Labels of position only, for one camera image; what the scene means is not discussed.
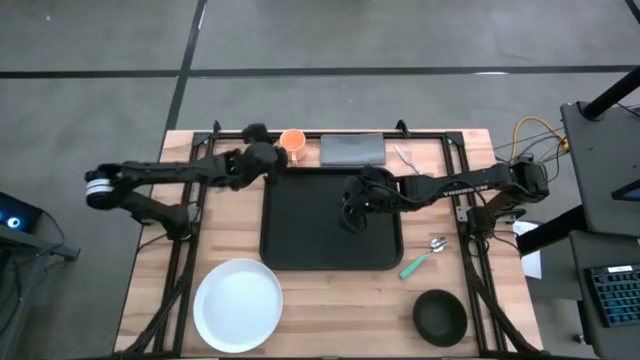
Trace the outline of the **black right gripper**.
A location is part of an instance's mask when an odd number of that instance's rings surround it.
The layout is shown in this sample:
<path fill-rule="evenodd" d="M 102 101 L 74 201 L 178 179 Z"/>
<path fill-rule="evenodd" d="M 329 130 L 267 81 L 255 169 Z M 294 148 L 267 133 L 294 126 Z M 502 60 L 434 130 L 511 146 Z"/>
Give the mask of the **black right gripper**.
<path fill-rule="evenodd" d="M 346 178 L 343 186 L 340 226 L 356 233 L 367 228 L 365 211 L 393 211 L 397 203 L 393 175 L 382 168 L 365 167 Z"/>

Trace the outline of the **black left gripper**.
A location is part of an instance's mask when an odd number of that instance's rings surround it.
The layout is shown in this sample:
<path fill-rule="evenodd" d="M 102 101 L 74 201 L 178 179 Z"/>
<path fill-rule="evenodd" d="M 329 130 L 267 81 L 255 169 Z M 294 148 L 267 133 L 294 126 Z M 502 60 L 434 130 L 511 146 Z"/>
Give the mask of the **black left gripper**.
<path fill-rule="evenodd" d="M 267 175 L 270 184 L 277 184 L 289 162 L 286 150 L 274 144 L 262 123 L 247 126 L 241 135 L 247 147 L 233 150 L 227 157 L 228 186 L 242 189 L 261 175 Z"/>

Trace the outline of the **orange mug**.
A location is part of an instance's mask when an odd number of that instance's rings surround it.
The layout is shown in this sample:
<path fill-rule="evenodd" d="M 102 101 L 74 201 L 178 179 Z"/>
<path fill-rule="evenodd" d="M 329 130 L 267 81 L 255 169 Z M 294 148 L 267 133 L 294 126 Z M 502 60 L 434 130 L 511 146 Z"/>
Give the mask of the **orange mug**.
<path fill-rule="evenodd" d="M 306 155 L 307 138 L 299 129 L 288 129 L 280 135 L 279 145 L 286 151 L 289 161 L 297 164 Z"/>

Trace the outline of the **black rectangular tray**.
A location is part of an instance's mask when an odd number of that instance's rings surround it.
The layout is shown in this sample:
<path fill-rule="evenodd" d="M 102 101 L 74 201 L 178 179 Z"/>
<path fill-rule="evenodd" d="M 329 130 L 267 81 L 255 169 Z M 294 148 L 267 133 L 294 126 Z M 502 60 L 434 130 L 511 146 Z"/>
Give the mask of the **black rectangular tray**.
<path fill-rule="evenodd" d="M 264 190 L 259 253 L 275 270 L 396 267 L 404 243 L 399 214 L 373 213 L 353 234 L 340 225 L 343 186 L 358 168 L 288 168 Z"/>

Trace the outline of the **gray cloth napkin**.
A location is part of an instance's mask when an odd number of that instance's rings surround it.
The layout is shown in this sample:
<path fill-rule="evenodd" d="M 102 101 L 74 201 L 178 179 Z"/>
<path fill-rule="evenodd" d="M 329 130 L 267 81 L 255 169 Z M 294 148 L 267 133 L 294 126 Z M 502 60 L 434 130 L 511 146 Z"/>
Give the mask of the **gray cloth napkin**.
<path fill-rule="evenodd" d="M 384 165 L 385 140 L 381 133 L 323 135 L 320 143 L 323 166 Z"/>

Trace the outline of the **fork with teal-white handle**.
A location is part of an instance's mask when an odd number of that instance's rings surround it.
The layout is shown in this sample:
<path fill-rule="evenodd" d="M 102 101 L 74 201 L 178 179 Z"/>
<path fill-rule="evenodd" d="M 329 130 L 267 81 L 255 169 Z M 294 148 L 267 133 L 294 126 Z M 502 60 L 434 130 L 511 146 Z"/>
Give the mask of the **fork with teal-white handle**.
<path fill-rule="evenodd" d="M 409 166 L 417 175 L 422 175 L 423 173 L 420 169 L 414 164 L 414 162 L 406 155 L 406 153 L 397 145 L 394 145 L 394 149 L 397 155 L 401 158 L 401 160 Z"/>

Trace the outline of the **black bowl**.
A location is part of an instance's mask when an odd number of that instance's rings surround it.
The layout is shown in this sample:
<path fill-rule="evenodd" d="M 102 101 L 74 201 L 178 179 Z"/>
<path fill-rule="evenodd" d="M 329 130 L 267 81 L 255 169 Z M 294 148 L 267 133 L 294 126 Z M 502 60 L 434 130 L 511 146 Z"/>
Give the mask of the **black bowl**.
<path fill-rule="evenodd" d="M 422 293 L 412 309 L 412 320 L 418 334 L 437 347 L 452 347 L 465 336 L 467 314 L 453 294 L 432 289 Z"/>

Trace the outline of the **white round plate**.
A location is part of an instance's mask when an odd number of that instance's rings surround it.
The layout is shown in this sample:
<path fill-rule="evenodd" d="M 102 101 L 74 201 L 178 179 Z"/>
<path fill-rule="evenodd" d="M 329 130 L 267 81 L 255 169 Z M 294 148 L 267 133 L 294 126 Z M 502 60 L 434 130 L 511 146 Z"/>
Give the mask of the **white round plate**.
<path fill-rule="evenodd" d="M 200 337 L 224 353 L 244 353 L 264 343 L 275 331 L 283 310 L 276 275 L 263 263 L 239 258 L 211 270 L 193 302 Z"/>

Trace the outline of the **white paper sheet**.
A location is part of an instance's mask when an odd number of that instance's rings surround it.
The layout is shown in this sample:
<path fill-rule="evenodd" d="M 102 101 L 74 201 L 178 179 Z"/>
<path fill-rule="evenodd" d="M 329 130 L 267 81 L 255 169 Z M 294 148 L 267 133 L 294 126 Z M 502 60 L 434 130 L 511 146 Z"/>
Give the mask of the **white paper sheet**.
<path fill-rule="evenodd" d="M 538 224 L 527 221 L 515 221 L 512 225 L 512 229 L 517 235 L 523 235 L 537 227 Z M 521 264 L 526 277 L 538 280 L 542 279 L 542 263 L 539 251 L 522 256 Z"/>

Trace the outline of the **black side desk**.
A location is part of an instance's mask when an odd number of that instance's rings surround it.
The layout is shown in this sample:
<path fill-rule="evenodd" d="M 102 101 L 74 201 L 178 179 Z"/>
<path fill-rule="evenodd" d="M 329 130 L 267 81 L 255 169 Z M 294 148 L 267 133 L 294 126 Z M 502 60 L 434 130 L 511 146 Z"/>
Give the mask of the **black side desk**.
<path fill-rule="evenodd" d="M 592 121 L 579 103 L 564 104 L 560 112 L 588 228 L 640 237 L 640 201 L 612 197 L 640 180 L 640 116 L 614 107 Z"/>

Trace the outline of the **computer with blue light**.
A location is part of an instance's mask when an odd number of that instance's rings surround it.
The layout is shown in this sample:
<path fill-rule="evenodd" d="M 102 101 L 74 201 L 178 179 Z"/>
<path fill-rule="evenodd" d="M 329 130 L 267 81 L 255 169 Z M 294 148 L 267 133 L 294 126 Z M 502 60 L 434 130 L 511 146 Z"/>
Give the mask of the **computer with blue light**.
<path fill-rule="evenodd" d="M 32 233 L 42 213 L 42 209 L 0 192 L 0 225 Z"/>

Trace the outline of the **black keyboard with blue keys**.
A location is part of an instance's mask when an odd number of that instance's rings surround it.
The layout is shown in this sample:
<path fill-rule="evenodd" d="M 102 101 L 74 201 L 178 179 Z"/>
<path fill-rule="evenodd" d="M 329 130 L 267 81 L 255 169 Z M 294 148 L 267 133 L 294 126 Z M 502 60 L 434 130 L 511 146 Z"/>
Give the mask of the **black keyboard with blue keys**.
<path fill-rule="evenodd" d="M 640 326 L 640 264 L 592 267 L 584 273 L 604 327 Z"/>

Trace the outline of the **black slanted pole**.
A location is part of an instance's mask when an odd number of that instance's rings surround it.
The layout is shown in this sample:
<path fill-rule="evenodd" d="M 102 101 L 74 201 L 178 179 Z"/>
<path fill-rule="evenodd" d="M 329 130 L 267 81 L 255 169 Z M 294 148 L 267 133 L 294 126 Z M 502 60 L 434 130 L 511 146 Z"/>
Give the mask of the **black slanted pole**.
<path fill-rule="evenodd" d="M 600 115 L 635 91 L 638 87 L 640 87 L 640 65 L 635 67 L 593 101 L 583 106 L 581 109 L 582 115 L 590 121 L 597 121 Z"/>

